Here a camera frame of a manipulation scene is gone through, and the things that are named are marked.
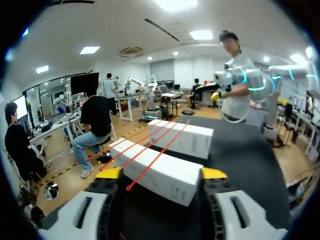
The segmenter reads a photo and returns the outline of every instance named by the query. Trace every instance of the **black t-shirt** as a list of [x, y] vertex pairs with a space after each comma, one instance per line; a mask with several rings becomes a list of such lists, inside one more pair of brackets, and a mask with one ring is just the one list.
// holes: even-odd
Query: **black t-shirt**
[[108, 99], [104, 96], [92, 96], [82, 106], [82, 124], [90, 124], [91, 132], [97, 137], [110, 133], [110, 113]]
[[[201, 84], [199, 84], [199, 83], [193, 85], [193, 87], [192, 87], [192, 93], [194, 93], [195, 90], [196, 90], [196, 88], [199, 87], [199, 86], [201, 86]], [[199, 91], [199, 92], [197, 92], [196, 94], [198, 94], [199, 97], [202, 97], [202, 91]]]
[[30, 141], [27, 133], [21, 125], [11, 125], [8, 127], [5, 138], [5, 148], [18, 168], [28, 166], [30, 159], [36, 157], [35, 151], [28, 148]]

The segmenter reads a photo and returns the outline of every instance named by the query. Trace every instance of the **yellow object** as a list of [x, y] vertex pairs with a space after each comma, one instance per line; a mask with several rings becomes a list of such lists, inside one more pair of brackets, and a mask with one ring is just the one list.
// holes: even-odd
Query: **yellow object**
[[201, 170], [202, 170], [204, 179], [221, 179], [221, 178], [228, 177], [224, 172], [219, 171], [217, 169], [204, 167]]
[[99, 172], [95, 177], [97, 179], [117, 179], [119, 177], [121, 169], [121, 167], [104, 169], [103, 171]]
[[287, 99], [285, 99], [285, 98], [279, 97], [278, 101], [284, 106], [287, 105]]
[[196, 89], [195, 89], [195, 91], [196, 90], [199, 90], [200, 88], [203, 88], [204, 86], [202, 86], [202, 85], [200, 85], [200, 86], [198, 86]]
[[212, 101], [216, 101], [220, 98], [220, 93], [219, 92], [214, 92], [211, 96]]

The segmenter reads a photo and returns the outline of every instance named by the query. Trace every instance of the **white t-shirt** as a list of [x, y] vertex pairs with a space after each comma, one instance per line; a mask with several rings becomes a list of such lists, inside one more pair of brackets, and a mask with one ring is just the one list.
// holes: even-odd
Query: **white t-shirt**
[[104, 86], [106, 98], [107, 99], [114, 98], [115, 94], [113, 90], [116, 88], [114, 81], [107, 79], [103, 82], [103, 86]]
[[[251, 69], [256, 68], [253, 61], [243, 53], [233, 57], [227, 64], [230, 68], [239, 66], [248, 66]], [[236, 89], [241, 85], [242, 84], [232, 85], [231, 89]], [[223, 99], [221, 111], [235, 119], [242, 119], [250, 109], [250, 101], [250, 95], [228, 97]]]

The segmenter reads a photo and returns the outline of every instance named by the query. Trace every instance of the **ceiling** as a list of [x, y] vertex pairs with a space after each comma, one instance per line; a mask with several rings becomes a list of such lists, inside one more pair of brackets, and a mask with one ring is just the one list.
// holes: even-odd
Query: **ceiling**
[[[175, 36], [146, 22], [150, 19]], [[198, 0], [198, 6], [170, 13], [153, 0], [96, 0], [94, 4], [69, 3], [47, 8], [29, 27], [14, 51], [8, 73], [18, 83], [39, 77], [63, 76], [71, 69], [90, 69], [100, 60], [115, 59], [127, 47], [143, 48], [132, 63], [172, 58], [228, 55], [219, 44], [221, 30], [237, 34], [240, 45], [254, 61], [270, 57], [271, 65], [290, 63], [292, 54], [304, 54], [308, 42], [287, 16], [270, 0]], [[213, 40], [195, 42], [190, 31], [211, 30]], [[80, 55], [85, 46], [100, 46], [95, 54]], [[36, 68], [49, 65], [49, 71]]]

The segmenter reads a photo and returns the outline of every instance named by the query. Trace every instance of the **television screen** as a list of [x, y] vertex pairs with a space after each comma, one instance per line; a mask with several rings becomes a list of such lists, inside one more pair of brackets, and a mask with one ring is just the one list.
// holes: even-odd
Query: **television screen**
[[90, 73], [79, 76], [72, 76], [71, 79], [71, 94], [84, 93], [86, 89], [96, 88], [99, 86], [99, 73]]
[[17, 105], [16, 114], [18, 119], [24, 117], [28, 114], [27, 105], [26, 105], [26, 97], [22, 95], [13, 101]]

